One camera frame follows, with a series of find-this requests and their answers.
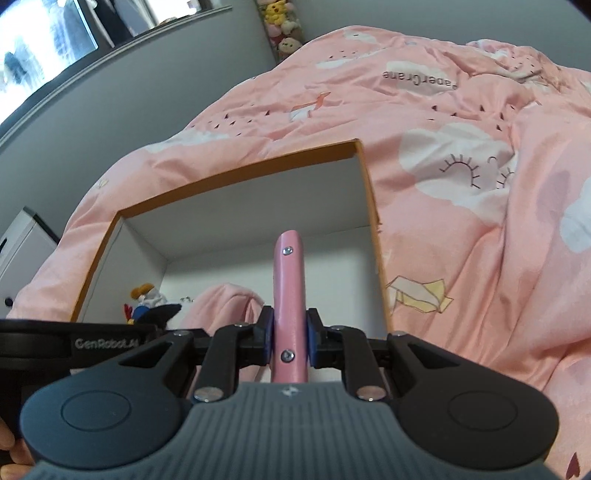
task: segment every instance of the gray wall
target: gray wall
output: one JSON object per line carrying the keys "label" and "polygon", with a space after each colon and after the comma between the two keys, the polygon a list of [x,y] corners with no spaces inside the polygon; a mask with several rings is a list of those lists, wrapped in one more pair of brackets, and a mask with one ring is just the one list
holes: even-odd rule
{"label": "gray wall", "polygon": [[465,44],[530,45],[554,62],[591,70],[591,22],[568,0],[294,0],[308,38],[347,25]]}
{"label": "gray wall", "polygon": [[106,62],[0,145],[0,235],[25,205],[61,235],[119,158],[170,137],[231,87],[273,68],[252,0],[233,3]]}

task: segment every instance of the pink bedsheet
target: pink bedsheet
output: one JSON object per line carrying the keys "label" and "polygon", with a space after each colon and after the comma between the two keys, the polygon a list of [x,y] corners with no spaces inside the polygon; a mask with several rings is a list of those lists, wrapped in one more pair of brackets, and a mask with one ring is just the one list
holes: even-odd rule
{"label": "pink bedsheet", "polygon": [[116,211],[359,138],[391,327],[543,390],[561,421],[547,462],[561,478],[582,477],[591,469],[590,90],[591,74],[530,47],[335,31],[119,160],[11,316],[67,320]]}

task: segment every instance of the gray textured grip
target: gray textured grip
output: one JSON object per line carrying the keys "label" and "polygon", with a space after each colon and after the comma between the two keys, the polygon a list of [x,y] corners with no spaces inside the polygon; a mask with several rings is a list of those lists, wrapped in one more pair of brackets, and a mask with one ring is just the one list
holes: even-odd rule
{"label": "gray textured grip", "polygon": [[41,462],[28,480],[557,480],[543,463],[506,472],[451,466],[416,447],[385,404],[342,383],[241,384],[192,408],[160,451],[110,471]]}

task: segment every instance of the pink handle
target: pink handle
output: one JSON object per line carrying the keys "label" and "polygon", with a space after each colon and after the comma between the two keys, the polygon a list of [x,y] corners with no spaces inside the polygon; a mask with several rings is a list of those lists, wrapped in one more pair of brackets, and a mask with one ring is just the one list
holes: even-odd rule
{"label": "pink handle", "polygon": [[275,244],[273,265],[275,340],[271,381],[308,381],[304,252],[295,230],[282,233]]}

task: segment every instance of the hand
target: hand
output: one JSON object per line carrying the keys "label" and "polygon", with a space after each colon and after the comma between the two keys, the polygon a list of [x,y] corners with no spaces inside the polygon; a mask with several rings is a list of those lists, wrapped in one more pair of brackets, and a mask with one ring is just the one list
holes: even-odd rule
{"label": "hand", "polygon": [[33,457],[24,440],[15,440],[2,419],[0,419],[0,450],[9,451],[10,458],[14,462],[0,468],[0,480],[19,480],[33,467]]}

